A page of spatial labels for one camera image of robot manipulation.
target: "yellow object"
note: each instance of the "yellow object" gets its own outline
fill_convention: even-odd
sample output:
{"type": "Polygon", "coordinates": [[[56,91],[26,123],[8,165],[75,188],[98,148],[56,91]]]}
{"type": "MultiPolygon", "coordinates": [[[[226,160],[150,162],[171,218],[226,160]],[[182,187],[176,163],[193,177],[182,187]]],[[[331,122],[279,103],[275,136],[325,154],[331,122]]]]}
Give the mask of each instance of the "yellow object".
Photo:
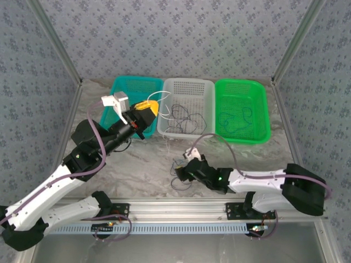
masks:
{"type": "Polygon", "coordinates": [[[158,114],[158,102],[156,100],[149,100],[148,101],[144,100],[143,102],[140,102],[135,105],[135,109],[142,111],[146,108],[151,108],[151,111],[154,113],[155,116],[158,114]]]}

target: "metal bar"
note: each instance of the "metal bar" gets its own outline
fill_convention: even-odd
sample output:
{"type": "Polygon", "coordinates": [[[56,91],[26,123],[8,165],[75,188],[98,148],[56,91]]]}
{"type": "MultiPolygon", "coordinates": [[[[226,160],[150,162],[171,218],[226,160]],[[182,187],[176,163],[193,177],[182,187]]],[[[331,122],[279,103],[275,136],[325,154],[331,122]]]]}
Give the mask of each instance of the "metal bar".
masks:
{"type": "Polygon", "coordinates": [[[328,221],[317,220],[315,223],[317,235],[327,263],[343,263],[332,227],[328,221]]]}
{"type": "Polygon", "coordinates": [[[305,16],[300,22],[299,27],[296,29],[296,32],[283,55],[283,58],[280,60],[278,67],[272,76],[275,84],[278,84],[281,81],[281,78],[283,77],[285,71],[288,69],[293,57],[297,53],[297,50],[300,48],[302,41],[307,35],[309,29],[312,27],[314,20],[316,19],[325,2],[326,0],[312,0],[305,13],[305,16]]]}
{"type": "MultiPolygon", "coordinates": [[[[65,198],[55,207],[77,201],[75,198],[65,198]]],[[[129,203],[129,218],[139,223],[260,222],[260,220],[227,220],[225,204],[244,201],[239,198],[118,198],[111,201],[129,203]]],[[[281,222],[314,222],[319,219],[296,210],[281,210],[278,211],[278,215],[281,222]]]]}
{"type": "Polygon", "coordinates": [[[52,26],[48,16],[46,15],[42,5],[40,4],[40,2],[38,0],[27,0],[27,4],[32,9],[39,24],[44,29],[47,37],[49,38],[52,46],[54,47],[56,53],[59,56],[59,58],[63,62],[68,73],[70,74],[72,79],[76,82],[76,84],[79,84],[81,82],[81,78],[80,78],[72,60],[70,59],[66,49],[64,48],[59,36],[55,32],[55,29],[52,26]]]}
{"type": "Polygon", "coordinates": [[[25,251],[18,252],[13,263],[31,263],[35,253],[35,249],[36,246],[25,251]]]}
{"type": "Polygon", "coordinates": [[[76,115],[76,111],[78,109],[81,95],[82,95],[82,87],[81,87],[81,84],[79,83],[78,87],[76,89],[76,92],[74,94],[74,97],[73,97],[73,102],[72,102],[70,112],[69,112],[68,117],[67,117],[64,132],[63,132],[61,140],[60,140],[59,149],[55,155],[53,166],[51,168],[50,174],[52,174],[56,170],[56,168],[62,162],[62,158],[64,157],[65,149],[66,149],[67,142],[68,142],[68,139],[69,139],[69,136],[71,133],[71,128],[73,125],[73,121],[75,119],[75,115],[76,115]]]}
{"type": "Polygon", "coordinates": [[[275,96],[276,103],[278,105],[278,109],[279,109],[279,113],[280,113],[280,116],[281,116],[281,120],[283,122],[285,134],[286,134],[286,137],[287,137],[287,142],[289,143],[292,159],[293,159],[293,161],[295,163],[297,163],[299,165],[302,165],[301,154],[300,154],[300,152],[298,150],[298,146],[297,146],[297,143],[296,143],[296,140],[295,140],[295,136],[293,135],[291,123],[289,121],[289,117],[288,117],[288,114],[286,112],[286,109],[285,109],[285,106],[284,106],[284,102],[283,102],[283,99],[281,97],[279,88],[276,85],[273,85],[272,88],[273,88],[273,93],[274,93],[274,96],[275,96]]]}

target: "teal basket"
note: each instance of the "teal basket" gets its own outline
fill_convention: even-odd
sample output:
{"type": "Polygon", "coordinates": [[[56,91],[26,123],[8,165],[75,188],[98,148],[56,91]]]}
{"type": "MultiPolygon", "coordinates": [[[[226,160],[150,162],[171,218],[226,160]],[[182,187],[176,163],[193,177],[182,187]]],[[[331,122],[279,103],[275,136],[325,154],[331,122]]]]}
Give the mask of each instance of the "teal basket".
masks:
{"type": "MultiPolygon", "coordinates": [[[[163,88],[163,80],[159,78],[135,77],[135,76],[119,76],[115,79],[110,95],[115,92],[124,92],[129,98],[129,105],[142,102],[148,99],[148,96],[154,92],[159,92],[163,88]]],[[[153,95],[150,99],[159,100],[161,93],[153,95]]],[[[112,124],[119,120],[119,116],[112,107],[105,107],[100,125],[108,129],[112,124]]],[[[145,138],[149,138],[155,132],[157,120],[144,130],[145,138]]]]}

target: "green basket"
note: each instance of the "green basket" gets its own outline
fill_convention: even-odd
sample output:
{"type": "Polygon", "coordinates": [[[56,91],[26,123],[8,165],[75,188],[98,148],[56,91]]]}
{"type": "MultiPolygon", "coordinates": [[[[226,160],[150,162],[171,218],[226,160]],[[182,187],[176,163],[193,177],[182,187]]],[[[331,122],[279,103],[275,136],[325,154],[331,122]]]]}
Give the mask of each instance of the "green basket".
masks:
{"type": "Polygon", "coordinates": [[[215,84],[216,134],[228,142],[263,144],[270,138],[265,88],[256,81],[221,79],[215,84]]]}

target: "white bracket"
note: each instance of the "white bracket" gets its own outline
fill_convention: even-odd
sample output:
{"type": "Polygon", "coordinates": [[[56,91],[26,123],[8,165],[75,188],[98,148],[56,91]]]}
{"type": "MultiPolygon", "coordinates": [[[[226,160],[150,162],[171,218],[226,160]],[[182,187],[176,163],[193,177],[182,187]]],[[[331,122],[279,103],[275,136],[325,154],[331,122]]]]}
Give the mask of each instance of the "white bracket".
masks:
{"type": "Polygon", "coordinates": [[[191,148],[186,149],[186,150],[185,150],[185,153],[184,153],[184,157],[185,157],[185,159],[186,159],[188,162],[190,162],[190,161],[191,161],[192,159],[194,159],[194,158],[199,159],[199,161],[202,160],[202,159],[201,159],[201,155],[200,155],[199,151],[197,150],[197,148],[193,148],[193,149],[191,150],[191,152],[190,152],[190,150],[191,150],[191,148]]]}
{"type": "Polygon", "coordinates": [[[117,113],[124,124],[128,123],[122,116],[123,112],[129,110],[129,101],[126,93],[116,92],[113,95],[101,97],[101,100],[103,101],[105,107],[112,106],[114,108],[114,111],[117,113]]]}

